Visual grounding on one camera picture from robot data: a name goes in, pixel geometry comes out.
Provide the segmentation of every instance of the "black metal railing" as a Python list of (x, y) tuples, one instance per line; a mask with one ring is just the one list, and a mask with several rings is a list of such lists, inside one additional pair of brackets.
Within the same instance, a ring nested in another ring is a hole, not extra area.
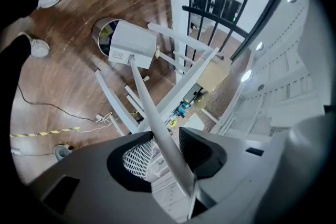
[[(211, 42), (212, 42), (212, 40), (214, 38), (214, 35), (216, 33), (216, 29), (218, 27), (218, 24), (221, 24), (221, 25), (230, 29), (229, 33), (227, 34), (225, 40), (223, 41), (223, 43), (221, 45), (219, 51), (223, 50), (223, 48), (227, 44), (227, 42), (230, 39), (233, 32), (236, 32), (237, 34), (242, 36), (244, 38), (244, 41), (240, 44), (238, 49), (233, 53), (233, 55), (230, 58), (232, 60), (232, 62), (234, 62), (242, 54), (242, 52), (254, 41), (254, 39), (259, 35), (261, 30), (267, 24), (267, 22), (269, 21), (269, 19), (272, 16), (272, 14), (274, 13), (276, 8), (278, 7), (281, 0), (269, 0), (268, 1), (264, 11), (262, 12), (262, 14), (258, 18), (257, 22), (255, 23), (254, 27), (252, 28), (252, 30), (249, 33), (237, 26), (237, 23), (238, 23), (241, 15), (244, 11), (244, 8), (245, 8), (248, 0), (243, 1), (243, 3), (240, 6), (240, 9), (239, 9), (239, 12), (238, 12), (237, 16), (235, 17), (235, 19), (233, 21), (229, 21), (229, 20), (226, 20), (226, 19), (223, 18), (223, 11), (224, 11), (224, 8), (226, 7), (226, 1), (227, 0), (222, 0), (222, 2), (220, 4), (219, 12), (217, 12), (217, 14), (213, 14), (213, 13), (207, 11), (208, 0), (204, 0), (204, 5), (201, 8), (193, 7), (193, 0), (189, 0), (189, 5), (188, 6), (182, 6), (182, 10), (188, 12), (187, 35), (189, 35), (189, 31), (190, 31), (190, 27), (191, 27), (191, 13), (201, 16), (201, 22), (200, 22), (200, 25), (198, 27), (197, 40), (199, 40), (200, 36), (201, 36), (201, 30), (202, 30), (204, 18), (208, 18), (208, 19), (215, 22), (215, 26), (212, 30), (212, 33), (210, 35), (210, 38), (209, 38), (209, 41), (208, 41), (208, 44), (207, 44), (208, 46), (211, 45)], [(193, 58), (192, 58), (193, 60), (195, 59), (195, 54), (196, 54), (196, 50), (194, 50), (194, 53), (193, 53)]]

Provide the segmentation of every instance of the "brown hardwood floor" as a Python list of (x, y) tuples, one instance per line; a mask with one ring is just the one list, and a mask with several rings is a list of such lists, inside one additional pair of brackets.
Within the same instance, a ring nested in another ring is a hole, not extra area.
[[(127, 101), (124, 86), (135, 90), (130, 67), (110, 64), (91, 38), (91, 28), (102, 17), (121, 18), (146, 27), (148, 22), (171, 27), (170, 0), (61, 0), (55, 7), (41, 9), (28, 18), (9, 26), (3, 34), (2, 48), (20, 31), (27, 31), (47, 41), (50, 55), (43, 59), (30, 57), (25, 63), (19, 84), (30, 102), (53, 103), (71, 114), (95, 119), (113, 111), (100, 89), (94, 71), (102, 70), (106, 82), (130, 112), (134, 108)], [(161, 50), (172, 51), (170, 40), (158, 37)], [(162, 59), (154, 59), (146, 82), (155, 103), (158, 103), (175, 83), (172, 66)], [(101, 124), (70, 117), (56, 108), (30, 105), (17, 91), (12, 110), (11, 132), (36, 133), (80, 126), (81, 130), (101, 127)], [(53, 152), (57, 144), (83, 147), (119, 137), (113, 126), (100, 131), (78, 133), (71, 131), (39, 137), (12, 138), (12, 148), (26, 155)], [(24, 182), (29, 182), (54, 163), (52, 155), (40, 157), (15, 156), (14, 161)]]

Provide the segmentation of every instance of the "logo on white box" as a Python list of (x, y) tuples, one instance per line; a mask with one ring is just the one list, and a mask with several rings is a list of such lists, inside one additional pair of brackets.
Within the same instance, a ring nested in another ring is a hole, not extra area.
[(114, 58), (122, 59), (123, 56), (124, 56), (124, 54), (122, 54), (121, 52), (114, 51), (112, 53), (112, 57), (114, 57)]

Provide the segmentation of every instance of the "black cable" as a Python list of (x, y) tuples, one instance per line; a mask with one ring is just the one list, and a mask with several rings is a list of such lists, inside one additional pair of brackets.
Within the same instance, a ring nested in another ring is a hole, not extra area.
[(75, 118), (78, 118), (78, 119), (82, 119), (82, 120), (87, 120), (87, 121), (91, 121), (91, 122), (96, 122), (96, 121), (93, 121), (93, 120), (88, 119), (88, 118), (83, 118), (83, 117), (80, 117), (80, 116), (72, 115), (72, 114), (66, 112), (65, 110), (59, 108), (58, 106), (56, 106), (56, 105), (54, 105), (54, 104), (43, 103), (43, 102), (36, 102), (36, 103), (29, 102), (29, 101), (27, 101), (26, 98), (24, 97), (20, 85), (18, 84), (17, 86), (19, 87), (19, 90), (20, 90), (20, 92), (21, 92), (21, 95), (22, 95), (23, 100), (25, 100), (25, 102), (27, 102), (28, 104), (31, 104), (31, 105), (51, 105), (51, 106), (53, 106), (54, 108), (57, 108), (57, 109), (63, 111), (65, 114), (67, 114), (67, 115), (69, 115), (69, 116), (72, 116), (72, 117), (75, 117)]

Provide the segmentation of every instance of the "hazard tape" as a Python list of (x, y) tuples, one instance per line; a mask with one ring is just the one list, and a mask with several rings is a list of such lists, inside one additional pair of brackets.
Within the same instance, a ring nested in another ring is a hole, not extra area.
[(57, 130), (57, 131), (50, 131), (50, 132), (40, 132), (37, 134), (10, 134), (10, 137), (34, 137), (34, 136), (45, 136), (48, 134), (59, 134), (63, 132), (69, 132), (71, 130), (79, 130), (80, 127), (74, 127), (74, 128), (69, 128), (69, 129), (62, 129), (62, 130)]

